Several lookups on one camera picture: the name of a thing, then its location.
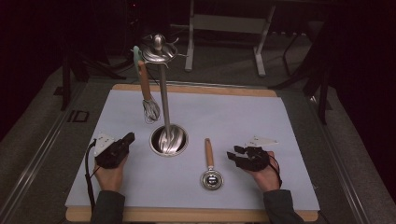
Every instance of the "forearm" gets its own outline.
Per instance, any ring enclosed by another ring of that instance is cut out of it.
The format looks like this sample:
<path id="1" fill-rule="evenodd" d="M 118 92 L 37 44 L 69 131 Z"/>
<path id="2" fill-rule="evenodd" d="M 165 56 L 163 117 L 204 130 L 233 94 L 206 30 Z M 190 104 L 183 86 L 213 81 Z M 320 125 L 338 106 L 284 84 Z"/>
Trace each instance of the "forearm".
<path id="1" fill-rule="evenodd" d="M 99 192 L 91 223 L 122 223 L 125 197 L 117 192 L 103 190 Z"/>
<path id="2" fill-rule="evenodd" d="M 265 210 L 273 224 L 300 224 L 303 219 L 294 212 L 293 201 L 289 190 L 277 189 L 264 192 Z"/>

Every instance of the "whisk wooden handle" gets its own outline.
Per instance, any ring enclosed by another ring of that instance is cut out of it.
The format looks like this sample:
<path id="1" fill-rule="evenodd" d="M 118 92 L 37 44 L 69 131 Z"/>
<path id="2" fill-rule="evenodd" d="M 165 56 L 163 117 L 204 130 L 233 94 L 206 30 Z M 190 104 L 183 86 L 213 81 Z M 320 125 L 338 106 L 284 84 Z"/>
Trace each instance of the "whisk wooden handle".
<path id="1" fill-rule="evenodd" d="M 137 65 L 139 65 L 139 75 L 140 75 L 140 87 L 142 88 L 143 98 L 146 101 L 151 100 L 151 92 L 149 89 L 149 77 L 148 70 L 143 61 L 138 61 Z"/>
<path id="2" fill-rule="evenodd" d="M 212 144 L 210 143 L 209 138 L 205 139 L 205 153 L 206 153 L 207 167 L 209 169 L 213 169 L 215 164 L 213 162 Z"/>

